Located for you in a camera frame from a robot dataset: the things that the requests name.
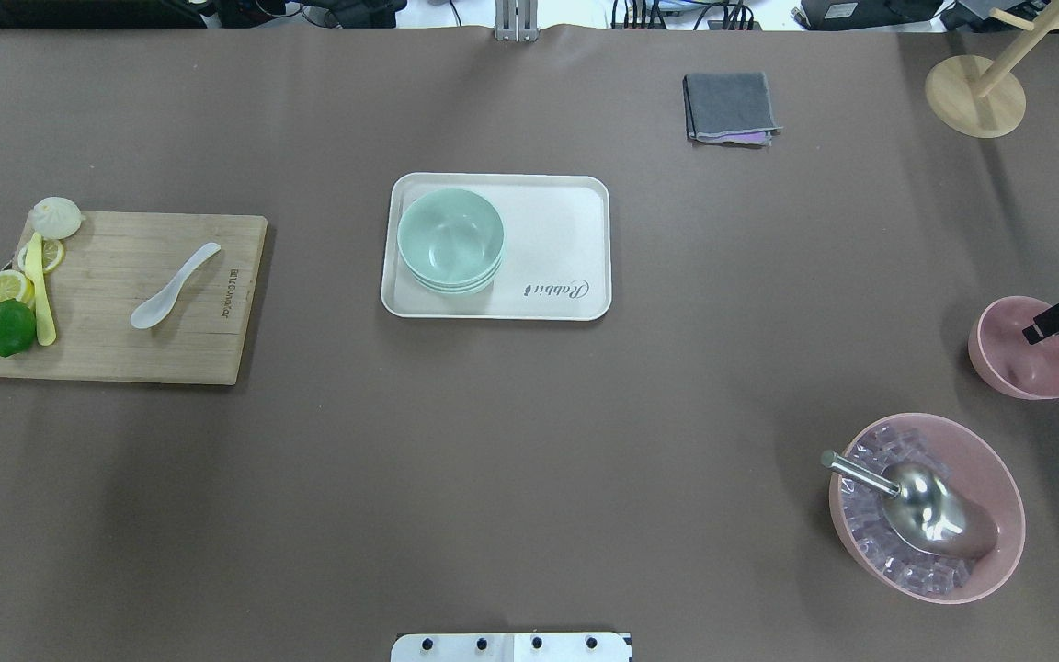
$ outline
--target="wooden stand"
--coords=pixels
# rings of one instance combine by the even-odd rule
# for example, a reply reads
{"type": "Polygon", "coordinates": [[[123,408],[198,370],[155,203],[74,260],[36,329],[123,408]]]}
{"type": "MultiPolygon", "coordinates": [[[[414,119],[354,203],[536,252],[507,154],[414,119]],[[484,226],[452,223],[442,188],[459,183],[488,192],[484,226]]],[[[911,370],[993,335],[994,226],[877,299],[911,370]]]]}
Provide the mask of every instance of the wooden stand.
{"type": "Polygon", "coordinates": [[[975,138],[1000,138],[1021,125],[1026,101],[1012,68],[1046,34],[1059,30],[1059,0],[1052,1],[1035,21],[1000,10],[992,10],[991,16],[1025,32],[995,61],[955,55],[943,59],[926,76],[926,101],[934,114],[951,129],[975,138]]]}

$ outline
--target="white bracket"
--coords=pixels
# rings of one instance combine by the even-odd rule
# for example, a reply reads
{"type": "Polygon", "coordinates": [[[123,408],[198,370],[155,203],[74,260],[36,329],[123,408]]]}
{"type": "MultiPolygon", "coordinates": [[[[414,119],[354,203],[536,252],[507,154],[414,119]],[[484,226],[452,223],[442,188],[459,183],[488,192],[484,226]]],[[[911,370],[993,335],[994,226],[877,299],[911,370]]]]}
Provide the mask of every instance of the white bracket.
{"type": "Polygon", "coordinates": [[[497,0],[497,41],[538,41],[538,0],[497,0]]]}
{"type": "Polygon", "coordinates": [[[631,662],[627,632],[488,632],[402,636],[391,662],[631,662]]]}

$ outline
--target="white metal plate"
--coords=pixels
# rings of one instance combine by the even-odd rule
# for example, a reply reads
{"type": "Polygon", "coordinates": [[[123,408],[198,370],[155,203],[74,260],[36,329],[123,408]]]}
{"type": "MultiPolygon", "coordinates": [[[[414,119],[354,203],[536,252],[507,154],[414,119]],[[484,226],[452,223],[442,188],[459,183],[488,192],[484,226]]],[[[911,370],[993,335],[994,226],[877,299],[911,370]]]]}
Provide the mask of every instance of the white metal plate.
{"type": "Polygon", "coordinates": [[[627,632],[479,632],[402,636],[391,662],[630,662],[627,632]]]}
{"type": "Polygon", "coordinates": [[[382,305],[399,317],[589,322],[610,307],[610,196],[592,177],[415,172],[391,191],[382,305]],[[437,189],[484,196],[505,223],[492,285],[467,297],[425,289],[399,256],[399,217],[437,189]]]}

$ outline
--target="green lime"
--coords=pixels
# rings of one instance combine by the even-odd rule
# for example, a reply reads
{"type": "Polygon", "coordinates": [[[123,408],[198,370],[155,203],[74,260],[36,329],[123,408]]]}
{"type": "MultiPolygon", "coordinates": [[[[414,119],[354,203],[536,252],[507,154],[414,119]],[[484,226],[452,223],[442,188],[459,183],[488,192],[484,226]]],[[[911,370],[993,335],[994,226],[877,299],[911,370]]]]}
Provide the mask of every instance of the green lime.
{"type": "Polygon", "coordinates": [[[0,302],[0,356],[17,355],[35,342],[35,312],[22,302],[0,302]]]}

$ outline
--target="large pink bowl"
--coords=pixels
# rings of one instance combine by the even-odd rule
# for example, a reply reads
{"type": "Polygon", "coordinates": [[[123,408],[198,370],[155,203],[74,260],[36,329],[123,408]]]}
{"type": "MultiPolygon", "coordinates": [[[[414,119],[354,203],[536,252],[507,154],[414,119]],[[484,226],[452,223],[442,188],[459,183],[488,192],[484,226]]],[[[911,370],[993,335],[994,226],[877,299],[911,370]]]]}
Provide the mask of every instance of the large pink bowl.
{"type": "Polygon", "coordinates": [[[880,574],[857,549],[857,540],[852,537],[852,533],[848,532],[844,520],[840,477],[832,473],[832,484],[828,487],[828,504],[832,508],[832,524],[840,534],[840,540],[861,568],[877,577],[879,582],[894,587],[910,597],[937,604],[973,603],[975,600],[987,597],[1011,577],[1024,552],[1026,532],[1024,504],[1021,502],[1021,491],[1017,489],[1016,481],[1012,480],[1012,473],[1004,465],[1004,461],[995,455],[995,451],[974,432],[953,421],[933,414],[894,414],[881,418],[868,428],[864,428],[844,449],[844,455],[847,457],[852,451],[852,447],[866,432],[886,423],[901,430],[913,428],[921,432],[926,439],[926,448],[951,469],[947,484],[958,494],[987,508],[995,524],[1000,525],[1000,541],[991,553],[975,562],[967,584],[955,588],[949,594],[918,595],[916,592],[908,591],[880,574]]]}
{"type": "Polygon", "coordinates": [[[1005,297],[979,316],[967,352],[989,387],[1013,398],[1059,398],[1059,335],[1035,345],[1024,339],[1024,327],[1047,308],[1041,299],[1005,297]]]}

